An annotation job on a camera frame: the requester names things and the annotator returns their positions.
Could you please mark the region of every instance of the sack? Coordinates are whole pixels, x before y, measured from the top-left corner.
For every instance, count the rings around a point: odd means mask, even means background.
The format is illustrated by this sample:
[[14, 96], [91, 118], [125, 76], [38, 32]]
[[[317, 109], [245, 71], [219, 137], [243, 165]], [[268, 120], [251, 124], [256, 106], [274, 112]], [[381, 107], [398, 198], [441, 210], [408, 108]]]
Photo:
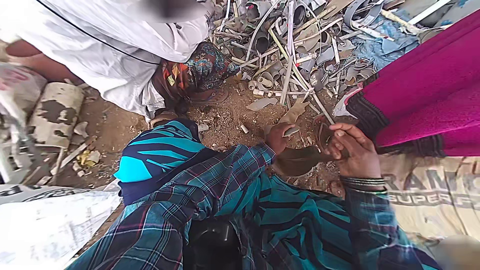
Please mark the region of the sack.
[[380, 156], [400, 227], [421, 244], [465, 234], [480, 240], [480, 157]]

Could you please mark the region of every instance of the shirt cuff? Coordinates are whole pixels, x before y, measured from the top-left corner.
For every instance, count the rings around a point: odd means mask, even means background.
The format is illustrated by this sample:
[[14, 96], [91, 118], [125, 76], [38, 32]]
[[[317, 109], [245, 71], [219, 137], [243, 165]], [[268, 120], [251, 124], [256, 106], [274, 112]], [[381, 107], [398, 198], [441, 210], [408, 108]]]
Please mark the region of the shirt cuff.
[[259, 151], [265, 159], [267, 165], [271, 165], [276, 156], [275, 152], [264, 142], [257, 144]]
[[353, 178], [340, 176], [344, 187], [361, 193], [386, 194], [385, 180], [383, 178]]

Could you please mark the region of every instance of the hand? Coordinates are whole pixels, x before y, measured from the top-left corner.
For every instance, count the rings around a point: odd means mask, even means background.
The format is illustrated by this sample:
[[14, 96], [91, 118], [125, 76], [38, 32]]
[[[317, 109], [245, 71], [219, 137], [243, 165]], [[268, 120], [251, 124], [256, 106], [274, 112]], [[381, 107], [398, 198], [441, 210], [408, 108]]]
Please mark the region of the hand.
[[272, 127], [267, 135], [265, 143], [279, 155], [287, 147], [288, 137], [283, 137], [283, 134], [287, 129], [294, 127], [295, 124], [289, 124], [287, 122], [276, 124]]
[[[335, 131], [327, 154], [337, 160], [340, 175], [354, 178], [381, 178], [380, 162], [373, 142], [356, 126], [337, 123], [330, 126]], [[342, 159], [341, 151], [348, 150], [349, 157]]]

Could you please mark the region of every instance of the foot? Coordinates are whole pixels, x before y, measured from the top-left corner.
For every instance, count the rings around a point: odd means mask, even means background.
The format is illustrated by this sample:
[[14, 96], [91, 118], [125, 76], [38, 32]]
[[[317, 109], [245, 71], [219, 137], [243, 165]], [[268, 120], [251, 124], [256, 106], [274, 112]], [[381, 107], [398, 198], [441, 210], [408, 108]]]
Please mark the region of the foot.
[[150, 122], [148, 123], [148, 127], [149, 129], [152, 129], [175, 118], [178, 118], [178, 115], [176, 113], [171, 110], [164, 110], [163, 112], [156, 115], [152, 120], [150, 120]]
[[226, 100], [228, 92], [221, 88], [209, 89], [201, 93], [190, 94], [190, 100], [195, 104], [215, 104]]

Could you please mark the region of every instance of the white plastic sheet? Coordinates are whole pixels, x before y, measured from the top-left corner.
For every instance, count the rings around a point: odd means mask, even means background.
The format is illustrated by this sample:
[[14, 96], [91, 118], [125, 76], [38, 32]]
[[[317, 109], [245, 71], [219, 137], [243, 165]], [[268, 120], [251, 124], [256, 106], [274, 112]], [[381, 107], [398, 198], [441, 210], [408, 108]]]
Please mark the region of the white plastic sheet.
[[0, 185], [0, 269], [64, 269], [120, 204], [115, 185]]

